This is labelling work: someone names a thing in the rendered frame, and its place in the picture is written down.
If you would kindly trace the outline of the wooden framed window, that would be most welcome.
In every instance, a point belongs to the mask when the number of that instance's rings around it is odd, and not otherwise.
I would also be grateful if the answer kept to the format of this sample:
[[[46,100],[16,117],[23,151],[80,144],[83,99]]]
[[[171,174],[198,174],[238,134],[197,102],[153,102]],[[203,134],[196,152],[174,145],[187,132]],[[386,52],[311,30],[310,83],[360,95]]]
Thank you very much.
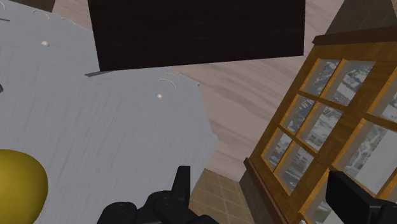
[[[317,36],[244,163],[260,224],[344,224],[326,203],[330,171],[397,202],[397,25]]]

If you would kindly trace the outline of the yellow round object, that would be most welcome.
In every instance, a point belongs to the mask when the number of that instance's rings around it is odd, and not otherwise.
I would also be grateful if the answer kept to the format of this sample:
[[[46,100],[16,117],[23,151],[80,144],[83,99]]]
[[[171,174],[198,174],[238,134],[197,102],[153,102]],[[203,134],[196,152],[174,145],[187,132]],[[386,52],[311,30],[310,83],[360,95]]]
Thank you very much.
[[[0,224],[33,224],[47,194],[46,171],[34,157],[0,149]]]

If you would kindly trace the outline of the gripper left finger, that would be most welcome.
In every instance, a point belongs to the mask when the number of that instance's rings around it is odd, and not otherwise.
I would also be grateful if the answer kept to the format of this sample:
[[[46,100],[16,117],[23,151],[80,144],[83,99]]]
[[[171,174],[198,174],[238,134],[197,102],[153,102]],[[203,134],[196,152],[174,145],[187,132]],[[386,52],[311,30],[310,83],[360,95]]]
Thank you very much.
[[[219,224],[190,208],[190,167],[180,165],[171,190],[150,194],[143,207],[114,202],[104,208],[97,224]]]

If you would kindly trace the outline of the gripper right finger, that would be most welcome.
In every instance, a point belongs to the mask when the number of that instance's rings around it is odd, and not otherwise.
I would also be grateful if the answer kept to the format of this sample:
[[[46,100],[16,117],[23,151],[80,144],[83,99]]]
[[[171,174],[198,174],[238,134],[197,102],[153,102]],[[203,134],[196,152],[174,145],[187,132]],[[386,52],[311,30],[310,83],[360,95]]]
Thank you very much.
[[[344,224],[397,224],[397,203],[376,199],[342,171],[330,171],[326,203]]]

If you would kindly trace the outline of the grey cabinet with drawers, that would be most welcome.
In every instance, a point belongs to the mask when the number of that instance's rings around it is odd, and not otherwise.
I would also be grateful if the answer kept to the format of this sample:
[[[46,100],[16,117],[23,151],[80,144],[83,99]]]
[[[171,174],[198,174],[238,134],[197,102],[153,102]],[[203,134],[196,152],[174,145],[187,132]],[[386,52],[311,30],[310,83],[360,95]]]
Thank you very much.
[[[142,206],[181,165],[195,184],[218,142],[196,81],[168,67],[102,72],[92,31],[12,0],[0,0],[0,86],[0,149],[48,176],[35,224]]]

